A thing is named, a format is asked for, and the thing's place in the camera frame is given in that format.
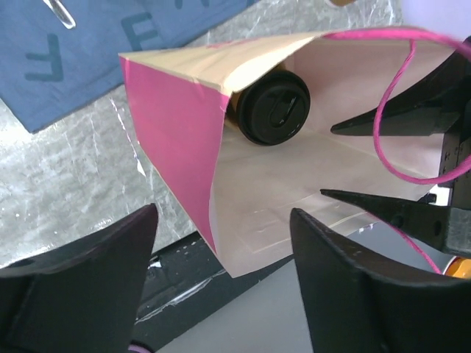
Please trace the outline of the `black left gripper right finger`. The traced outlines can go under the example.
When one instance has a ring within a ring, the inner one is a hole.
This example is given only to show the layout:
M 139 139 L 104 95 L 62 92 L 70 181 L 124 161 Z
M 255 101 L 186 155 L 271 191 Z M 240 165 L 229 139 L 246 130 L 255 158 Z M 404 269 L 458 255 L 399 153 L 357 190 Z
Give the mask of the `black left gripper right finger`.
M 315 352 L 468 352 L 470 281 L 389 259 L 304 210 L 291 244 Z

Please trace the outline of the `kraft paper takeout bag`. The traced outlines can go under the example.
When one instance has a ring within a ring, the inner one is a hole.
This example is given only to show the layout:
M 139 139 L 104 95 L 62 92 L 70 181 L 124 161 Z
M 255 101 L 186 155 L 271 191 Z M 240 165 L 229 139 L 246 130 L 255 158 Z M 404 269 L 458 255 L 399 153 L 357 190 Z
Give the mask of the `kraft paper takeout bag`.
M 321 194 L 350 190 L 417 200 L 439 172 L 440 137 L 371 137 L 331 127 L 397 98 L 470 45 L 425 29 L 389 26 L 306 32 L 119 56 L 138 142 L 233 277 L 291 254 L 289 214 L 302 208 L 347 235 L 371 222 Z M 311 105 L 305 125 L 258 146 L 224 125 L 232 96 L 276 68 L 298 75 Z

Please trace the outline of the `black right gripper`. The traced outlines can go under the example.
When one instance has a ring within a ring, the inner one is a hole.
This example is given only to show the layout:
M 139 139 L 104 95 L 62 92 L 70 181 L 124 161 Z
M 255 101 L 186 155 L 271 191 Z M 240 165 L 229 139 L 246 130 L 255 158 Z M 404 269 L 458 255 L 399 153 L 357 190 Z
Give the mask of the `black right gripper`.
M 439 174 L 470 156 L 470 61 L 454 52 L 441 65 L 383 109 L 381 136 L 445 133 Z M 447 206 L 321 189 L 323 196 L 359 207 L 385 224 L 441 252 L 470 256 L 470 172 L 440 184 L 449 189 Z

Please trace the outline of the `black coffee cup lid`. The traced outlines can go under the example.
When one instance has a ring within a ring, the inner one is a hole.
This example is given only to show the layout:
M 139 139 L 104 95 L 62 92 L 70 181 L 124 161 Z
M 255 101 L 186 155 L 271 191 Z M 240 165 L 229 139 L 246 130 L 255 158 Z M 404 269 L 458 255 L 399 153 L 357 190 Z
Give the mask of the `black coffee cup lid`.
M 242 91 L 235 116 L 248 140 L 261 146 L 276 146 L 302 129 L 310 107 L 305 82 L 290 71 L 276 70 Z

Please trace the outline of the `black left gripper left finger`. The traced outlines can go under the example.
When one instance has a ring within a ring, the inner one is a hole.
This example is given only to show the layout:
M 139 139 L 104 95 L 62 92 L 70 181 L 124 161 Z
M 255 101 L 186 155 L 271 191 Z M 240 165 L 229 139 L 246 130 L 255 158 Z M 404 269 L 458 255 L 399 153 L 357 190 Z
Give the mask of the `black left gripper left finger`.
M 2 352 L 127 352 L 155 241 L 148 204 L 1 269 Z

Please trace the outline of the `brown paper coffee cup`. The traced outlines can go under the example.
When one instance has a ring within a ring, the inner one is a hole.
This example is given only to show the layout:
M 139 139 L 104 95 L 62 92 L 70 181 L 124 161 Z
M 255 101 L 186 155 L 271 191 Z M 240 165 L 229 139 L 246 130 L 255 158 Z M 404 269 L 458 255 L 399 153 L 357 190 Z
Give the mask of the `brown paper coffee cup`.
M 276 71 L 285 71 L 286 69 L 287 69 L 287 64 L 285 62 L 281 62 L 278 65 L 276 65 L 271 71 L 267 72 L 266 75 L 272 74 Z M 232 129 L 233 131 L 239 130 L 236 109 L 238 106 L 238 101 L 241 98 L 241 94 L 243 92 L 244 92 L 244 89 L 232 94 L 232 96 L 230 97 L 230 102 L 227 106 L 227 111 L 225 113 L 226 116 L 225 116 L 224 125 Z

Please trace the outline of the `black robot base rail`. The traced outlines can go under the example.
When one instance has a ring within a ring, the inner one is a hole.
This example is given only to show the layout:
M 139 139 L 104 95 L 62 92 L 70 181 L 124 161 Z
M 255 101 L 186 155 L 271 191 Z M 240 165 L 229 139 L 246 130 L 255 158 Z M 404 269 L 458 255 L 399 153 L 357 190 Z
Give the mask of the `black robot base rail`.
M 219 309 L 291 260 L 289 255 L 265 268 L 232 278 L 199 233 L 194 232 L 152 255 L 135 322 L 150 321 L 199 294 L 202 298 L 197 299 L 198 309 L 211 304 Z

